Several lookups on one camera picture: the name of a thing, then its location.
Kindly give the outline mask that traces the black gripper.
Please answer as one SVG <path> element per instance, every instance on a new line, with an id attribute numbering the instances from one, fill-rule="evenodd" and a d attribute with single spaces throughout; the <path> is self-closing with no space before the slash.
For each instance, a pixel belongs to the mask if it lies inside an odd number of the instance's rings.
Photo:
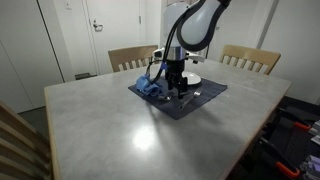
<path id="1" fill-rule="evenodd" d="M 182 77 L 182 72 L 185 68 L 184 60 L 168 60 L 166 62 L 167 68 L 165 70 L 165 79 L 168 83 L 168 90 L 174 88 L 174 81 L 179 81 L 178 83 L 178 98 L 182 99 L 184 93 L 188 90 L 188 79 Z"/>

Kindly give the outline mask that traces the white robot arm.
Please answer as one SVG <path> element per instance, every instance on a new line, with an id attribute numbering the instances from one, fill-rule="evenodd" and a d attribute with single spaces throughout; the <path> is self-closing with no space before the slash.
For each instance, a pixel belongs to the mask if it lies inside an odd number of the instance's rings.
<path id="1" fill-rule="evenodd" d="M 215 27 L 231 0 L 198 0 L 189 5 L 184 1 L 168 5 L 163 12 L 163 32 L 166 38 L 161 49 L 153 57 L 162 67 L 151 81 L 156 83 L 162 71 L 168 89 L 175 88 L 182 99 L 188 90 L 187 78 L 182 76 L 188 52 L 206 48 L 213 39 Z"/>

